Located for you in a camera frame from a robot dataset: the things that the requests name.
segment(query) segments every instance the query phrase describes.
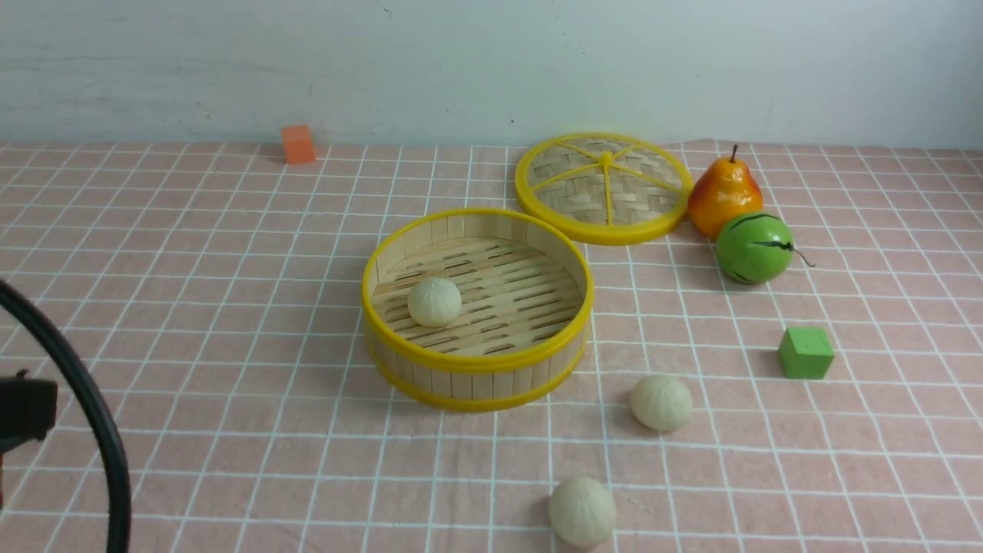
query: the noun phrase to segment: white wall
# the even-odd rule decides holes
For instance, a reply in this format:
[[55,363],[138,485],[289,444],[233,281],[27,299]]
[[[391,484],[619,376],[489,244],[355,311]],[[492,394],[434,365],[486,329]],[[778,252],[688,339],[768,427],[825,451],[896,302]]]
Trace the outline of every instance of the white wall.
[[983,147],[981,29],[983,0],[0,0],[0,140]]

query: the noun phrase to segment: bamboo steamer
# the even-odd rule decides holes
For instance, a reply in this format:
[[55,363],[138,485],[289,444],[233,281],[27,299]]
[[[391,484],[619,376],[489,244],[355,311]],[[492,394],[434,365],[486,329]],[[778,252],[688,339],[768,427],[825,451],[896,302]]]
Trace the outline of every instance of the bamboo steamer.
[[522,209],[573,240],[603,246],[660,238],[686,218],[693,180],[658,146],[577,133],[529,150],[515,169]]
[[[450,278],[461,315],[444,329],[410,318],[407,295]],[[584,353],[594,305],[587,262],[565,235],[497,209],[438,213],[403,227],[369,258],[362,280],[366,335],[381,374],[430,405],[492,411],[538,399]]]

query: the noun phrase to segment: pear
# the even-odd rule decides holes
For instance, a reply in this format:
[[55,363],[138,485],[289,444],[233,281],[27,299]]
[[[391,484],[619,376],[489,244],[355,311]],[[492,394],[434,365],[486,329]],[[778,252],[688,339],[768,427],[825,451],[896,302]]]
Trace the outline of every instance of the pear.
[[696,229],[716,241],[721,229],[738,215],[764,208],[761,188],[747,163],[737,158],[737,144],[730,157],[714,161],[693,185],[686,211]]

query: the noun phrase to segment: yellow plastic rim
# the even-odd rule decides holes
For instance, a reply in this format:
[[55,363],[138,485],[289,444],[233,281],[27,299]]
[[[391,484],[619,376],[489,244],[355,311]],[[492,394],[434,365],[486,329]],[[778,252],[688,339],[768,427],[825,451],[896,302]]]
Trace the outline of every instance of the yellow plastic rim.
[[[398,335],[382,320],[382,317],[380,317],[376,312],[376,308],[373,307],[373,290],[369,288],[370,274],[372,273],[373,267],[376,265],[379,254],[386,248],[390,247],[394,241],[396,241],[403,234],[409,232],[412,228],[440,218],[469,214],[498,215],[521,218],[552,234],[561,240],[568,248],[570,248],[574,256],[576,256],[577,262],[580,263],[581,269],[584,271],[584,281],[587,286],[584,301],[580,306],[580,310],[577,311],[577,314],[574,316],[573,320],[570,321],[570,324],[564,327],[560,332],[553,335],[551,338],[548,338],[532,347],[522,349],[514,353],[466,357],[462,355],[453,355],[450,353],[439,353],[424,347],[420,347],[419,345],[416,345]],[[569,238],[564,236],[563,233],[542,222],[541,220],[538,220],[533,216],[509,210],[495,208],[466,208],[462,210],[451,210],[427,215],[417,219],[414,222],[411,222],[410,224],[407,224],[383,240],[369,257],[369,261],[366,263],[365,271],[362,274],[362,307],[365,310],[366,320],[372,332],[374,332],[379,339],[384,341],[386,345],[399,351],[403,357],[406,357],[410,361],[427,365],[434,370],[447,373],[503,373],[535,365],[550,358],[558,350],[565,347],[571,340],[576,338],[577,334],[587,327],[587,324],[591,320],[591,310],[594,308],[594,278],[592,277],[590,268],[587,265],[587,260],[584,259],[584,255],[580,253],[579,249],[577,249],[577,245],[574,244]]]
[[376,363],[378,372],[382,374],[385,380],[387,380],[389,384],[393,386],[393,388],[399,390],[407,397],[422,403],[426,403],[430,406],[447,409],[449,411],[481,413],[518,407],[519,405],[525,405],[526,403],[535,401],[536,399],[542,398],[546,394],[549,394],[560,384],[563,384],[563,382],[573,373],[574,369],[577,367],[577,364],[580,363],[581,357],[584,356],[586,344],[587,343],[585,341],[584,344],[580,346],[577,354],[573,357],[573,361],[571,361],[570,364],[563,369],[563,372],[556,375],[556,378],[536,388],[532,392],[501,399],[452,399],[437,396],[425,390],[421,390],[404,380],[400,380],[399,377],[389,370],[389,367],[386,367],[385,364],[382,363],[382,360],[378,358],[375,349],[372,347],[371,340],[369,343],[369,355]]
[[[631,146],[629,148],[623,149],[614,155],[604,156],[591,154],[585,152],[579,148],[572,147],[570,145],[564,144],[570,140],[576,139],[590,139],[590,138],[600,138],[608,139],[612,141],[618,141],[623,143],[628,143]],[[607,225],[603,224],[593,224],[588,222],[583,222],[572,217],[560,214],[552,210],[550,207],[545,205],[543,202],[536,197],[536,190],[546,186],[556,180],[559,180],[563,176],[568,176],[568,173],[562,175],[557,175],[547,181],[539,183],[535,186],[530,186],[526,178],[529,171],[529,164],[542,154],[546,149],[551,147],[562,147],[582,154],[588,158],[592,158],[596,161],[594,164],[585,165],[583,169],[591,167],[600,167],[604,171],[605,189],[607,194]],[[679,174],[679,178],[682,181],[682,187],[676,189],[675,187],[667,186],[665,183],[660,182],[658,179],[643,175],[636,171],[632,171],[629,168],[623,166],[617,166],[617,160],[622,155],[633,151],[633,150],[649,150],[658,156],[665,159],[665,161]],[[610,190],[610,180],[608,177],[608,171],[614,168],[615,170],[626,171],[634,176],[648,180],[652,182],[653,185],[662,188],[668,188],[674,192],[678,192],[679,201],[672,208],[671,211],[660,215],[652,220],[645,221],[643,223],[632,224],[632,225],[615,225],[611,224],[611,190]],[[515,170],[515,191],[516,196],[519,200],[519,205],[525,210],[526,213],[533,215],[549,225],[556,227],[563,234],[565,234],[570,239],[576,240],[578,242],[584,242],[587,244],[598,244],[602,246],[626,246],[631,244],[640,244],[642,242],[648,242],[656,238],[660,238],[672,232],[683,220],[686,218],[686,202],[689,199],[689,194],[693,189],[693,178],[686,169],[686,166],[682,164],[674,155],[670,154],[666,150],[659,148],[653,144],[647,142],[627,137],[624,135],[612,134],[612,133],[575,133],[570,135],[564,135],[561,137],[556,137],[554,139],[547,140],[526,152],[525,155],[519,160],[518,165]]]

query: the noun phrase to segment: toy fruit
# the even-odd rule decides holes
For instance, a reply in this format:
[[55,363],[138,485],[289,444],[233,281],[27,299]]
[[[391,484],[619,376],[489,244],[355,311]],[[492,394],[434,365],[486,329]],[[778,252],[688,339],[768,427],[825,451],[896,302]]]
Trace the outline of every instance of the toy fruit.
[[717,240],[721,228],[734,217],[759,212],[765,205],[751,169],[736,158],[737,144],[730,157],[713,162],[693,185],[686,210],[701,234]]
[[[788,225],[765,212],[734,217],[717,239],[721,270],[744,284],[760,284],[781,275],[792,261],[792,252],[798,253]],[[808,261],[805,264],[815,267]]]

